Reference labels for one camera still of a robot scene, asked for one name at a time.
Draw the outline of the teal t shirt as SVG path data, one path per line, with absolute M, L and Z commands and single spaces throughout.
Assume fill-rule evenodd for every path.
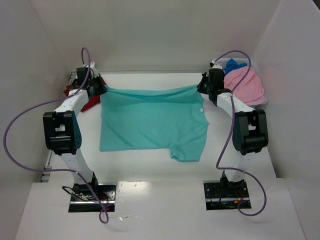
M 101 152 L 168 149 L 173 160 L 200 160 L 209 122 L 196 85 L 167 90 L 108 87 L 100 104 Z

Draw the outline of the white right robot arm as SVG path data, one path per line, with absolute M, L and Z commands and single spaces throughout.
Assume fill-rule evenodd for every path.
M 234 157 L 230 166 L 224 167 L 220 178 L 220 190 L 225 197 L 237 193 L 245 183 L 253 155 L 268 145 L 266 113 L 255 110 L 239 100 L 231 90 L 224 88 L 224 71 L 211 68 L 202 74 L 197 91 L 208 95 L 209 100 L 232 117 L 231 137 Z

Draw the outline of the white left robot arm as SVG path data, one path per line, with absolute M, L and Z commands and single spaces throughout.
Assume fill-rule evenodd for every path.
M 59 156 L 72 171 L 76 193 L 89 194 L 90 185 L 99 195 L 99 184 L 95 173 L 88 167 L 81 152 L 82 135 L 77 116 L 86 105 L 107 92 L 105 82 L 92 62 L 76 69 L 75 83 L 71 85 L 67 99 L 53 112 L 44 113 L 43 127 L 45 144 Z

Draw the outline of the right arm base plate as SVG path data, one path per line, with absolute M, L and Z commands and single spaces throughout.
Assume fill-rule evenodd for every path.
M 219 181 L 204 181 L 203 188 L 207 211 L 236 210 L 239 203 L 241 203 L 240 209 L 252 208 L 245 181 L 240 186 L 227 190 L 222 190 Z

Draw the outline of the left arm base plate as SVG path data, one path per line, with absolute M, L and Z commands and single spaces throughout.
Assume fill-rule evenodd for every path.
M 96 195 L 108 213 L 115 211 L 116 188 L 116 183 L 99 183 L 96 186 Z M 69 213 L 88 213 L 102 210 L 99 202 L 86 185 L 80 188 L 74 184 L 73 187 L 63 186 L 62 189 L 70 195 Z

